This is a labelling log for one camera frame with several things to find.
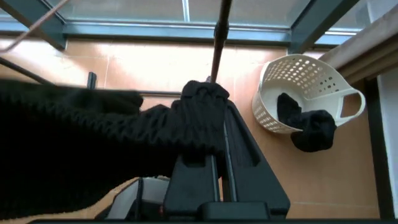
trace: black baseboard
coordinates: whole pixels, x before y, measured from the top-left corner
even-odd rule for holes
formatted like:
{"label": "black baseboard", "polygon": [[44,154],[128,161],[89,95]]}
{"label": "black baseboard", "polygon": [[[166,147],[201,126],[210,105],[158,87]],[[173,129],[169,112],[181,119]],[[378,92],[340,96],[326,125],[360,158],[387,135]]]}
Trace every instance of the black baseboard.
{"label": "black baseboard", "polygon": [[365,95],[366,104],[368,105],[369,130],[380,218],[391,219],[395,218],[394,202],[392,200],[377,78],[365,81]]}

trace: curtain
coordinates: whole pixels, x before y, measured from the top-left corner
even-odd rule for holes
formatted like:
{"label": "curtain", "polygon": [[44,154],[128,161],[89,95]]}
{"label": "curtain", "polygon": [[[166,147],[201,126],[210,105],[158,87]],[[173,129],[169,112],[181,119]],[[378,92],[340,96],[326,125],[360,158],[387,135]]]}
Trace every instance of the curtain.
{"label": "curtain", "polygon": [[398,5],[319,59],[354,83],[398,67]]}

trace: orange floor tile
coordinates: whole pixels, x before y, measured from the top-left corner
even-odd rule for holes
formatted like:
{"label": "orange floor tile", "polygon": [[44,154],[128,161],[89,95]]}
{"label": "orange floor tile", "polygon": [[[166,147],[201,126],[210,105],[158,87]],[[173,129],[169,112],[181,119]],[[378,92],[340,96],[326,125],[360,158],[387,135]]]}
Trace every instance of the orange floor tile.
{"label": "orange floor tile", "polygon": [[[6,37],[0,39],[1,47],[8,43]],[[217,81],[229,91],[230,100],[289,196],[292,206],[288,218],[378,218],[367,111],[338,128],[332,149],[311,154],[296,149],[289,136],[272,134],[256,123],[251,99],[261,68],[286,53],[284,48],[227,46]],[[319,57],[322,52],[308,54]],[[213,48],[71,39],[66,51],[59,52],[45,42],[27,40],[2,57],[59,85],[85,86],[88,72],[95,72],[98,88],[181,91],[189,80],[203,81],[210,74]],[[5,67],[0,67],[0,77],[31,82]],[[145,98],[142,109],[170,106],[173,100]],[[354,113],[359,104],[357,98],[347,98],[345,113]],[[82,211],[39,217],[93,218],[119,190],[115,186],[96,205]],[[26,223],[35,218],[0,223]]]}

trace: black cloth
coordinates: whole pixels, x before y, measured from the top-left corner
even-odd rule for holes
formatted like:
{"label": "black cloth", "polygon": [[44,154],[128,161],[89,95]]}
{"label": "black cloth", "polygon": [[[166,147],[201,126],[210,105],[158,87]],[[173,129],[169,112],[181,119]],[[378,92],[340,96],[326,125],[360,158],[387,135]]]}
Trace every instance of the black cloth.
{"label": "black cloth", "polygon": [[0,220],[89,207],[133,177],[170,177],[181,153],[222,159],[228,97],[191,81],[140,113],[135,91],[0,80]]}
{"label": "black cloth", "polygon": [[329,149],[333,145],[336,124],[325,110],[302,113],[299,104],[288,94],[282,93],[277,100],[279,121],[303,131],[290,135],[295,147],[304,152],[317,152]]}

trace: white plastic basket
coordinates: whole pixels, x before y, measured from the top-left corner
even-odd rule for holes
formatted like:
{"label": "white plastic basket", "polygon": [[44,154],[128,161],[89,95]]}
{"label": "white plastic basket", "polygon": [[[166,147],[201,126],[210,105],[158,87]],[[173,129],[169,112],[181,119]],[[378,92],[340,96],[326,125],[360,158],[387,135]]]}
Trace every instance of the white plastic basket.
{"label": "white plastic basket", "polygon": [[[336,126],[358,117],[365,109],[365,97],[360,91],[325,62],[305,55],[288,55],[266,63],[252,99],[254,117],[264,128],[284,134],[302,131],[278,120],[277,99],[282,93],[292,97],[303,112],[326,110]],[[344,96],[353,93],[361,96],[361,107],[355,115],[342,118]]]}

